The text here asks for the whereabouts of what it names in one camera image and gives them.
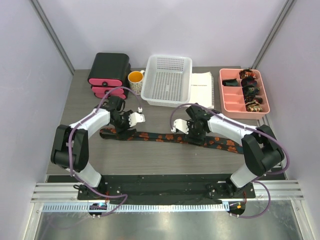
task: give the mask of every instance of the patterned mug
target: patterned mug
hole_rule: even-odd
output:
[[[140,95],[142,89],[142,83],[144,81],[144,70],[141,71],[132,71],[128,75],[128,80],[130,88],[134,91],[135,94]]]

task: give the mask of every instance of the white plastic basket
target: white plastic basket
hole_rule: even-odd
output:
[[[141,97],[150,105],[177,107],[190,100],[192,60],[189,57],[149,57]]]

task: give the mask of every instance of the gray table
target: gray table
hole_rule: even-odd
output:
[[[214,108],[221,110],[218,87],[219,70],[225,67],[194,67],[193,73],[211,72],[214,77]],[[89,70],[77,70],[74,74],[65,104],[61,124],[69,125],[87,114],[100,100],[87,82]],[[125,109],[136,111],[138,105],[129,94]],[[146,122],[136,126],[138,131],[170,133],[171,107],[151,106],[142,100]],[[174,119],[188,119],[184,109],[176,112]],[[240,122],[257,125],[256,120]],[[228,151],[203,148],[194,145],[106,140],[95,133],[89,140],[91,165],[101,174],[208,174],[233,173],[243,163],[243,155]],[[47,174],[67,174],[51,162]]]

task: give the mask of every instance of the orange flower print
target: orange flower print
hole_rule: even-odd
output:
[[[227,144],[228,146],[234,146],[234,145],[235,145],[234,141],[232,141],[232,140],[227,140],[227,141],[226,141],[226,144]]]
[[[149,136],[148,136],[148,133],[142,132],[142,133],[140,133],[139,137],[141,137],[141,138],[148,138]]]
[[[233,152],[233,153],[237,153],[237,149],[234,146],[229,146],[228,151]]]
[[[165,138],[168,139],[168,140],[173,140],[174,136],[172,134],[166,134]]]

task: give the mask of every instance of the pink tray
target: pink tray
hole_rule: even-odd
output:
[[[241,87],[241,79],[239,72],[242,69],[222,68],[219,76],[219,91],[221,101],[221,111],[228,118],[232,119],[261,119],[264,115],[270,112],[270,107],[261,78],[258,70],[252,69],[256,74],[257,86],[260,88],[258,97],[262,98],[263,112],[246,111],[245,99]],[[237,79],[238,86],[223,86],[222,81],[227,79]]]

